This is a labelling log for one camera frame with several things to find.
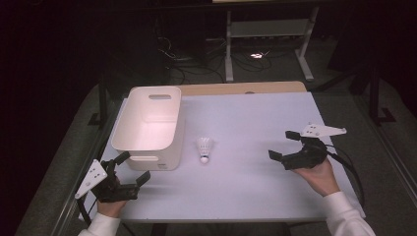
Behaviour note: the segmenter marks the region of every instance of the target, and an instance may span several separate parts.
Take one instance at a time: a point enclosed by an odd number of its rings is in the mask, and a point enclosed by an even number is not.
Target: white table
[[[139,222],[245,222],[323,220],[322,197],[297,174],[270,160],[268,150],[297,152],[301,143],[285,139],[309,123],[324,124],[309,92],[183,96],[186,128],[180,164],[152,171],[121,218]],[[208,164],[200,163],[196,139],[215,143]],[[109,143],[103,160],[117,156]],[[331,145],[330,138],[322,138]],[[340,188],[361,209],[342,166],[330,159]],[[116,167],[122,184],[143,172]],[[94,201],[86,199],[86,208]],[[95,215],[95,207],[90,213]]]

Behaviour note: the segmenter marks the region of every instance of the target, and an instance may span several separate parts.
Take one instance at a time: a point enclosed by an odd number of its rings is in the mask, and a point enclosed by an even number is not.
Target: storage bin
[[[134,170],[173,170],[181,159],[185,117],[177,87],[132,88],[116,121],[112,146],[128,151]]]

